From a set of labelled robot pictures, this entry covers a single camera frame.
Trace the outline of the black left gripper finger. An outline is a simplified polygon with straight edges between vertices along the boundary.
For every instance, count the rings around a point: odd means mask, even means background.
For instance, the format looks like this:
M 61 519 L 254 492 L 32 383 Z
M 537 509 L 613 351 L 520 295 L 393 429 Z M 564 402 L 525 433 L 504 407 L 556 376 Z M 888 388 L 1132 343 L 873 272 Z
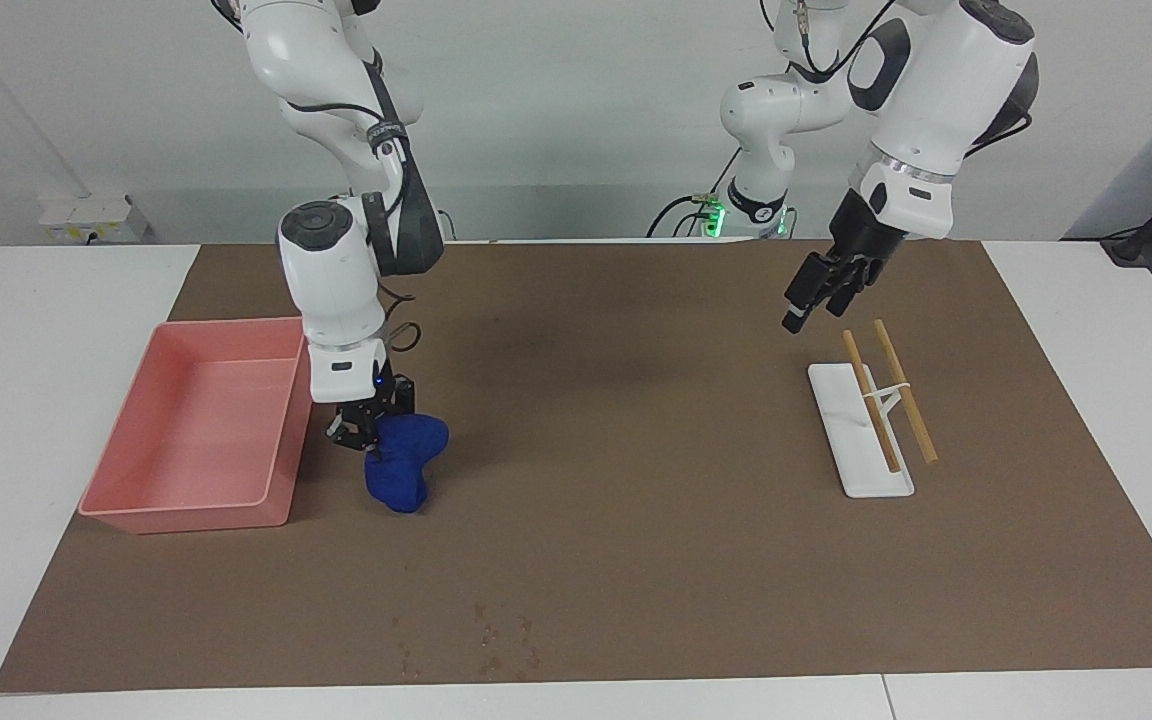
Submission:
M 827 300 L 829 283 L 835 275 L 835 268 L 826 256 L 809 252 L 805 260 L 785 291 L 788 310 L 783 316 L 783 328 L 788 332 L 799 332 L 814 306 L 820 300 Z
M 873 286 L 882 273 L 882 262 L 852 262 L 840 266 L 835 276 L 826 286 L 826 310 L 829 314 L 846 314 L 847 309 L 861 291 Z

